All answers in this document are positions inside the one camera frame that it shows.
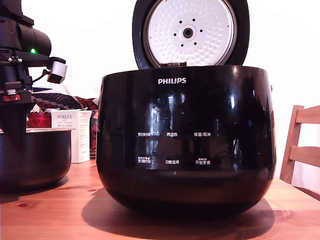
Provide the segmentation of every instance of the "red object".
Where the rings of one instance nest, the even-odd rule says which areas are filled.
[[[51,128],[51,114],[47,112],[33,112],[28,114],[26,127],[35,128]]]
[[[5,102],[12,102],[12,101],[19,101],[20,100],[20,95],[8,95],[8,96],[3,96],[3,100]]]

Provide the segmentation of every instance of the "open lid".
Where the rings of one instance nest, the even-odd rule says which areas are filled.
[[[247,0],[137,0],[135,5],[132,40],[139,69],[242,65],[249,38]]]

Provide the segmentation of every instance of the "philips logo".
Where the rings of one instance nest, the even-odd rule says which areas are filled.
[[[187,83],[187,78],[164,78],[164,79],[159,79],[158,84],[186,84]]]

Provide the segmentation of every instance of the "wooden tabletop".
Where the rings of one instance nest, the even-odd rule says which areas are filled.
[[[254,208],[225,221],[173,222],[132,213],[103,189],[94,160],[54,189],[1,196],[1,240],[319,240],[320,202],[275,179]]]

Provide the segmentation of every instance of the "glossy black surface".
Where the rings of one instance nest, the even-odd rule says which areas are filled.
[[[71,166],[71,130],[28,132],[19,151],[0,134],[0,193],[16,193],[50,186]]]
[[[216,216],[249,209],[276,164],[267,72],[204,66],[106,76],[96,162],[107,191],[132,209]]]

